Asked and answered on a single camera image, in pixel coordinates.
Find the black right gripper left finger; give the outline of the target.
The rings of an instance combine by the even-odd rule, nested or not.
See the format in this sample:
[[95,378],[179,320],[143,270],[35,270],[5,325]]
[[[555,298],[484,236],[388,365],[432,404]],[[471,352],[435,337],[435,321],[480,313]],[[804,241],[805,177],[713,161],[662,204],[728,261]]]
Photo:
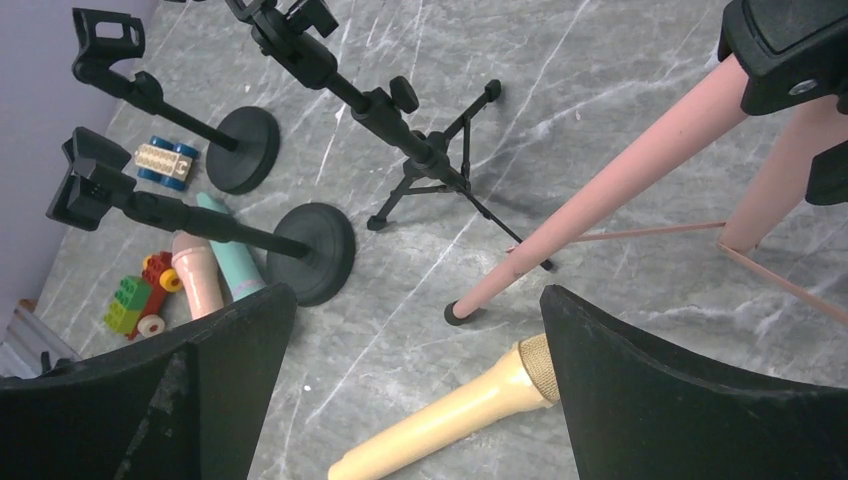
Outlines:
[[5,479],[244,479],[293,330],[278,283],[204,318],[1,382]]

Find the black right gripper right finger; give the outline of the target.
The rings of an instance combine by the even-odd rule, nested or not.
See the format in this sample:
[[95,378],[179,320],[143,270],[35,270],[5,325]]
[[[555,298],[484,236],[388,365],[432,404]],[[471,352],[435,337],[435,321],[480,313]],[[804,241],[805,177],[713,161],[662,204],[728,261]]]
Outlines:
[[629,325],[559,285],[541,315],[583,479],[843,479],[847,392]]

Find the pink microphone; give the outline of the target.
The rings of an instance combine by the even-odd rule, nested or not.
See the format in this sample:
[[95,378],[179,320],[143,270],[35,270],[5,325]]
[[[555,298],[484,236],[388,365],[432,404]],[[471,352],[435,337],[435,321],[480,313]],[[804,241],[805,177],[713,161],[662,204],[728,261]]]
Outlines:
[[180,232],[172,249],[172,266],[183,284],[191,319],[201,319],[223,308],[219,268],[210,242]]

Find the teal microphone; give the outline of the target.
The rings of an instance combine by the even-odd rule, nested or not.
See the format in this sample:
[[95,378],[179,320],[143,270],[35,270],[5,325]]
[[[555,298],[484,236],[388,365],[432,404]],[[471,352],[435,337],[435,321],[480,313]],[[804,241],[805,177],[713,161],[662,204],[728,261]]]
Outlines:
[[210,242],[234,302],[266,287],[266,282],[245,244],[215,241],[207,234],[202,234],[201,237]]

